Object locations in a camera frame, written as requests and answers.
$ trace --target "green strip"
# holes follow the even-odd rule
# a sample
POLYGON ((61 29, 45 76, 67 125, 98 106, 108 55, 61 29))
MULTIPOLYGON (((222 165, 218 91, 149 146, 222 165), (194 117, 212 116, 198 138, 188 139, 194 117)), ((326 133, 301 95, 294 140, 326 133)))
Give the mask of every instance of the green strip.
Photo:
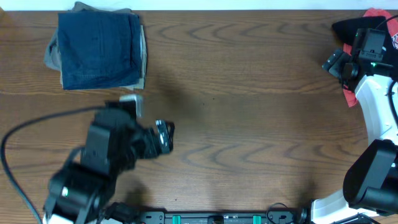
POLYGON ((253 224, 261 224, 261 216, 253 215, 253 224))
POLYGON ((173 224, 181 224, 181 216, 173 215, 173 224))

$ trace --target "wood grain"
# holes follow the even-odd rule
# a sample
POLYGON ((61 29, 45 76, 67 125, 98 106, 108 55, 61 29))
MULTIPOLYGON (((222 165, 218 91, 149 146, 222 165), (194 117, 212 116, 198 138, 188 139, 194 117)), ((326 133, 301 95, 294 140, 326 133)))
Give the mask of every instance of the wood grain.
MULTIPOLYGON (((338 47, 333 22, 363 11, 139 11, 148 48, 145 117, 175 121, 175 150, 120 176, 113 201, 167 210, 298 206, 342 188, 366 149, 361 108, 348 108, 320 65, 338 47)), ((27 119, 129 93, 64 91, 43 64, 56 12, 0 20, 0 133, 27 119)), ((83 144, 93 113, 13 136, 7 158, 38 208, 47 182, 83 144)), ((0 171, 0 223, 34 223, 0 171)), ((380 218, 396 223, 393 217, 380 218)))

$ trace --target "stack of folded clothes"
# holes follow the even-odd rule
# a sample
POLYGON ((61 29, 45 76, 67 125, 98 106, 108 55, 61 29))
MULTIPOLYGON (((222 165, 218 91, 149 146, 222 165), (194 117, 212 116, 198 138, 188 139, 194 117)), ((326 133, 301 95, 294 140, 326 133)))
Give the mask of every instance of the stack of folded clothes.
POLYGON ((144 88, 144 30, 130 9, 100 11, 76 2, 58 14, 44 63, 61 71, 64 90, 144 88))

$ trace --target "gray cloth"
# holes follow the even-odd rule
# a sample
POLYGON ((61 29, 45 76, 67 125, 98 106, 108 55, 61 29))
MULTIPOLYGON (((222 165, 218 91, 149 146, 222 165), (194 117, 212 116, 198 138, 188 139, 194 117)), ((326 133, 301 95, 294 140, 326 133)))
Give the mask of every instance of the gray cloth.
MULTIPOLYGON (((75 6, 73 7, 70 12, 78 12, 78 11, 102 11, 102 12, 107 12, 103 10, 96 9, 94 7, 88 6, 82 2, 76 2, 75 6)), ((119 12, 119 13, 132 13, 130 9, 120 9, 117 11, 113 12, 119 12)), ((141 65, 141 70, 140 70, 140 75, 139 75, 139 82, 134 85, 129 85, 125 86, 125 88, 128 88, 130 90, 133 89, 143 89, 144 84, 145 84, 145 75, 146 75, 146 45, 145 45, 145 36, 144 36, 144 29, 141 26, 141 60, 142 60, 142 65, 141 65)), ((48 68, 52 68, 54 70, 61 71, 61 53, 60 53, 60 48, 58 44, 58 28, 55 30, 54 35, 51 38, 50 43, 48 44, 47 48, 45 49, 45 54, 44 54, 44 64, 48 68)), ((62 84, 62 73, 60 77, 60 83, 62 84)))

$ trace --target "folded cloth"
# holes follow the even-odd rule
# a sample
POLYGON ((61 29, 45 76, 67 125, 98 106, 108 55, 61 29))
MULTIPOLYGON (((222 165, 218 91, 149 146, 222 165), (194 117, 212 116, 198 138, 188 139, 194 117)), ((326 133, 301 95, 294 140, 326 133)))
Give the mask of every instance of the folded cloth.
POLYGON ((71 11, 59 14, 60 27, 46 48, 44 62, 61 70, 64 89, 144 87, 144 32, 130 11, 116 14, 76 2, 71 11))
MULTIPOLYGON (((343 42, 343 50, 351 54, 351 45, 354 42, 356 31, 360 28, 376 28, 380 23, 390 18, 391 15, 382 9, 369 9, 365 12, 364 17, 356 19, 348 19, 339 21, 332 25, 337 37, 343 42)), ((382 62, 394 66, 393 73, 398 73, 398 21, 391 20, 383 23, 378 29, 386 31, 386 38, 384 40, 384 47, 386 52, 383 55, 382 62)), ((358 103, 355 94, 343 90, 349 107, 358 103)))

